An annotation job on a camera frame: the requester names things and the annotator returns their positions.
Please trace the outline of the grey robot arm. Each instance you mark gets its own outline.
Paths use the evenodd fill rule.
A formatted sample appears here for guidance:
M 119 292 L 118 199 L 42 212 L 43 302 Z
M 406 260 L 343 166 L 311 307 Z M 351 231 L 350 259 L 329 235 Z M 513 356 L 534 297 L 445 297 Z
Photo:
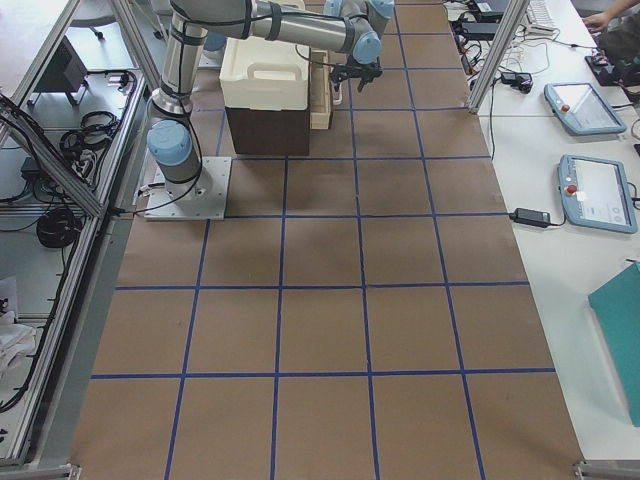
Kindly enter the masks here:
M 206 37 L 262 38 L 345 55 L 332 66 L 340 85 L 365 86 L 382 74 L 381 39 L 392 18 L 392 1 L 328 1 L 321 13 L 274 1 L 173 1 L 171 28 L 160 86 L 151 96 L 146 144 L 160 168 L 171 203 L 200 199 L 204 162 L 191 124 L 191 95 Z

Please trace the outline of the person hand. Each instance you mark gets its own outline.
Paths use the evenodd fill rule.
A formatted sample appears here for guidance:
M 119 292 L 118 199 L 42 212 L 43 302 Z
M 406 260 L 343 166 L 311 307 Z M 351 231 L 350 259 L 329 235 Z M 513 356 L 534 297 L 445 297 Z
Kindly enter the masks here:
M 590 31 L 604 31 L 608 28 L 611 17 L 605 12 L 583 18 L 583 23 Z

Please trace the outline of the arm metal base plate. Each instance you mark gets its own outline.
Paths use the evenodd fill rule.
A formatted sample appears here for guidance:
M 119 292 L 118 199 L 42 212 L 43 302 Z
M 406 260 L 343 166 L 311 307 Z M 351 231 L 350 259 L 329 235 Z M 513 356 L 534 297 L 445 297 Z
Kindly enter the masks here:
M 167 183 L 159 167 L 142 215 L 149 221 L 223 220 L 232 166 L 231 157 L 205 156 L 196 184 Z

